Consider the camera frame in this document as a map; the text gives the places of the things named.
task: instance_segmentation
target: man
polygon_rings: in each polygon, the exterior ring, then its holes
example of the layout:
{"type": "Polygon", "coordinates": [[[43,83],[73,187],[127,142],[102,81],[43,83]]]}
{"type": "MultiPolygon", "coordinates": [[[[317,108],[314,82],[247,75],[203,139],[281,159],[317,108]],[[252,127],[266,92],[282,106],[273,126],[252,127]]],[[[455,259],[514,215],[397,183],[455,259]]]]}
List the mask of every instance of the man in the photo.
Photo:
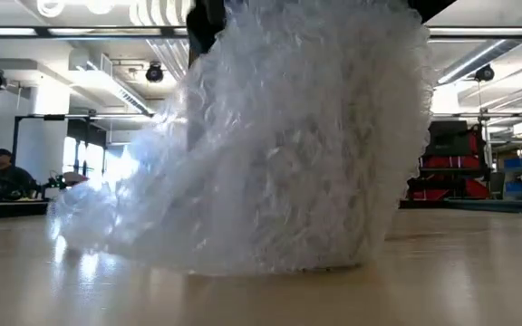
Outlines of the man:
{"type": "Polygon", "coordinates": [[[12,153],[7,149],[0,149],[0,179],[8,181],[2,182],[0,188],[4,193],[21,191],[28,195],[34,189],[35,180],[22,168],[11,164],[12,153]]]}

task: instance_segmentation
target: clear plastic bag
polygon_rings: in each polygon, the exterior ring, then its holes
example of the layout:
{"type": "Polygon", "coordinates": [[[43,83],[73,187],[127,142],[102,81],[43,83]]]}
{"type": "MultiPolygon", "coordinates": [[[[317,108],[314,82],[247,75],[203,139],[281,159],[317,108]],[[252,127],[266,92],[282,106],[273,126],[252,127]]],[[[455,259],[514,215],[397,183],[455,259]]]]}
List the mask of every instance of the clear plastic bag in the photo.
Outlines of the clear plastic bag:
{"type": "Polygon", "coordinates": [[[51,206],[68,245],[185,273],[378,250],[427,143],[428,33],[401,0],[257,0],[126,148],[51,206]]]}

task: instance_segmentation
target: plastic bubble wrap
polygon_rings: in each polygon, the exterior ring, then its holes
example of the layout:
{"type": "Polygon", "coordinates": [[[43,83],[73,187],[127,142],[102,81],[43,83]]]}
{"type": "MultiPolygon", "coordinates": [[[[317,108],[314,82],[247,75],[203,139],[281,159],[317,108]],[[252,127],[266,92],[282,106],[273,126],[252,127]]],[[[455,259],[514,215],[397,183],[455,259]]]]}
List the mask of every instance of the plastic bubble wrap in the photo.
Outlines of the plastic bubble wrap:
{"type": "Polygon", "coordinates": [[[71,247],[184,273],[361,264],[427,144],[428,33],[401,0],[251,0],[125,149],[50,207],[71,247]]]}

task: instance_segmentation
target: wooden table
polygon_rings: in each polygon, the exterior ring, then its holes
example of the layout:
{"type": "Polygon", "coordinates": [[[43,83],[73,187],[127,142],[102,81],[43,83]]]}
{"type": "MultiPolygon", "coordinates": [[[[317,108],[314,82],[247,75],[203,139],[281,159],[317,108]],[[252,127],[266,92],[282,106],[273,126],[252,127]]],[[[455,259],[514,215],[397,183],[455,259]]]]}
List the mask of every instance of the wooden table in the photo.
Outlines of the wooden table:
{"type": "Polygon", "coordinates": [[[337,273],[184,276],[65,251],[0,220],[0,326],[522,325],[522,216],[401,211],[379,259],[337,273]]]}

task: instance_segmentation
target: ceiling duct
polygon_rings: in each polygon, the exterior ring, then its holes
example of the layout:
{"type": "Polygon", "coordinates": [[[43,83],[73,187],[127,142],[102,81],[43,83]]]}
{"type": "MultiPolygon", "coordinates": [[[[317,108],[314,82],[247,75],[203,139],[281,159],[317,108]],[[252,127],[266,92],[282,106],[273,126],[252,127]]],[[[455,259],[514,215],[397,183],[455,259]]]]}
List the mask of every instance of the ceiling duct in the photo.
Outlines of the ceiling duct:
{"type": "Polygon", "coordinates": [[[499,40],[486,42],[447,68],[439,84],[456,82],[491,63],[505,53],[516,49],[522,40],[499,40]]]}
{"type": "Polygon", "coordinates": [[[142,114],[153,113],[153,110],[136,91],[112,74],[112,66],[112,61],[103,53],[93,53],[86,49],[74,49],[70,53],[70,71],[92,72],[93,74],[84,77],[87,82],[92,82],[93,86],[109,91],[142,114]]]}

